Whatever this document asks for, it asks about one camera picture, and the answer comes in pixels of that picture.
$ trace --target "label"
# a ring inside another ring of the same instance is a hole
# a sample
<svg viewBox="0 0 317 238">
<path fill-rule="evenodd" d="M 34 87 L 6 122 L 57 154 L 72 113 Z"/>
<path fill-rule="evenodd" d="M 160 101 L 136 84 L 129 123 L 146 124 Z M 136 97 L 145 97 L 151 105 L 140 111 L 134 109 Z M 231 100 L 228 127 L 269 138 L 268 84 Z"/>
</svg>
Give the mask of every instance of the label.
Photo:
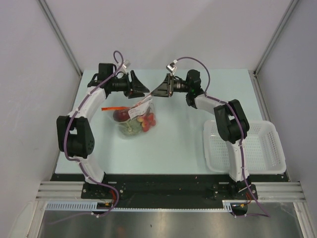
<svg viewBox="0 0 317 238">
<path fill-rule="evenodd" d="M 130 116 L 130 118 L 135 118 L 137 116 L 143 115 L 147 109 L 149 108 L 150 104 L 152 103 L 152 99 L 142 103 L 141 105 L 135 107 L 135 108 L 131 108 L 128 111 L 128 114 Z"/>
</svg>

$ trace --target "plastic basket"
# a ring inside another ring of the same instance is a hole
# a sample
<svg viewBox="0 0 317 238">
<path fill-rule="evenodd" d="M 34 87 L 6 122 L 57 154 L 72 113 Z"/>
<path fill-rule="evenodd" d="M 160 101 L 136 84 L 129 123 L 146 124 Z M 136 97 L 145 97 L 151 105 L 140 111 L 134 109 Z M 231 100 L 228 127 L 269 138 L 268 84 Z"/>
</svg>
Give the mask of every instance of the plastic basket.
<svg viewBox="0 0 317 238">
<path fill-rule="evenodd" d="M 285 156 L 275 129 L 269 121 L 249 121 L 250 130 L 245 139 L 245 161 L 250 174 L 282 174 L 286 171 Z M 204 124 L 206 163 L 213 172 L 229 173 L 226 143 L 218 134 L 216 122 Z"/>
</svg>

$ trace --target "light blue table surface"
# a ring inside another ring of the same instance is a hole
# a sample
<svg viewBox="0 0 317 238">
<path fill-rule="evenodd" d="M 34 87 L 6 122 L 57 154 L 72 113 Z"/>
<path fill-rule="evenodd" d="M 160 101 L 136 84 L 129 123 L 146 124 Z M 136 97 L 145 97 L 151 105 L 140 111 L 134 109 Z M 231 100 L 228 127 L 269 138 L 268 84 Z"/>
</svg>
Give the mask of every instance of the light blue table surface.
<svg viewBox="0 0 317 238">
<path fill-rule="evenodd" d="M 186 78 L 186 69 L 176 75 Z M 84 71 L 75 101 L 81 102 L 96 70 Z M 207 74 L 200 69 L 202 87 Z M 167 70 L 135 70 L 150 90 L 163 82 Z M 249 73 L 246 69 L 212 69 L 208 94 L 222 100 L 238 99 L 248 120 L 262 120 Z M 111 119 L 112 113 L 98 109 L 91 121 L 95 138 L 94 155 L 109 174 L 212 174 L 206 166 L 203 125 L 214 116 L 187 106 L 185 93 L 171 98 L 154 98 L 157 125 L 147 133 L 124 138 Z M 122 92 L 111 93 L 101 107 L 132 106 L 140 99 L 127 99 Z M 60 153 L 56 174 L 80 174 L 75 162 Z"/>
</svg>

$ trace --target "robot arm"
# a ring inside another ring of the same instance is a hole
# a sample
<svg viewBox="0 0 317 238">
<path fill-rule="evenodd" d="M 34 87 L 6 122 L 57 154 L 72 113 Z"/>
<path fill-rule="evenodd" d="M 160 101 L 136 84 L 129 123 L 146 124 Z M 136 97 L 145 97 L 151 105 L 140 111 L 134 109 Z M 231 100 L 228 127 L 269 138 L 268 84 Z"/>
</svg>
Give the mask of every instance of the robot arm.
<svg viewBox="0 0 317 238">
<path fill-rule="evenodd" d="M 139 81 L 134 71 L 130 72 L 131 81 L 129 80 L 129 73 L 125 71 L 128 63 L 123 64 L 124 71 L 122 76 L 117 76 L 108 80 L 97 90 L 93 91 L 105 78 L 113 74 L 116 66 L 111 63 L 100 63 L 99 71 L 96 73 L 88 84 L 86 99 L 84 105 L 80 105 L 80 110 L 75 108 L 67 116 L 59 116 L 57 124 L 57 136 L 59 150 L 64 152 L 64 139 L 67 125 L 71 117 L 75 114 L 74 120 L 70 127 L 70 132 L 67 138 L 67 153 L 69 159 L 76 161 L 83 167 L 84 171 L 97 182 L 102 182 L 104 178 L 104 171 L 98 165 L 92 152 L 95 146 L 95 139 L 90 128 L 91 121 L 96 110 L 101 106 L 103 101 L 109 96 L 111 92 L 122 91 L 128 98 L 144 97 L 144 93 L 149 90 Z"/>
<path fill-rule="evenodd" d="M 214 101 L 210 98 L 207 98 L 204 94 L 199 95 L 198 97 L 195 98 L 195 105 L 196 105 L 197 109 L 202 109 L 202 110 L 209 112 L 213 115 L 218 115 L 216 117 L 217 128 L 218 128 L 218 130 L 223 131 L 223 133 L 220 132 L 219 134 L 220 134 L 222 139 L 225 138 L 224 140 L 226 142 L 227 149 L 228 149 L 229 163 L 230 163 L 229 175 L 232 178 L 232 180 L 234 180 L 235 182 L 243 181 L 242 158 L 241 158 L 241 153 L 240 153 L 240 148 L 239 148 L 240 138 L 238 138 L 236 141 L 234 141 L 234 143 L 229 141 L 230 132 L 229 132 L 229 130 L 226 129 L 227 125 L 223 123 L 228 118 L 227 115 L 225 114 L 225 105 L 221 104 L 217 101 Z M 219 118 L 219 116 L 224 116 L 225 118 L 217 120 L 217 118 Z M 248 177 L 249 176 L 248 169 L 244 168 L 244 171 L 245 171 L 245 176 Z"/>
</svg>

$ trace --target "metal floor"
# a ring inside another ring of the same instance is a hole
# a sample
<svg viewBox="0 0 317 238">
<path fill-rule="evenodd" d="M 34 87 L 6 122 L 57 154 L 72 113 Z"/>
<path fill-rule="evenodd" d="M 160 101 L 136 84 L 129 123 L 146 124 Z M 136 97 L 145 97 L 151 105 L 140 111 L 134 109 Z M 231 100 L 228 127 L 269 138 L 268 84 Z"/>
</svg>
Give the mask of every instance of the metal floor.
<svg viewBox="0 0 317 238">
<path fill-rule="evenodd" d="M 266 203 L 271 218 L 234 219 L 228 213 L 110 212 L 103 218 L 46 211 L 38 238 L 302 238 L 293 203 Z M 251 204 L 249 213 L 259 212 Z"/>
</svg>

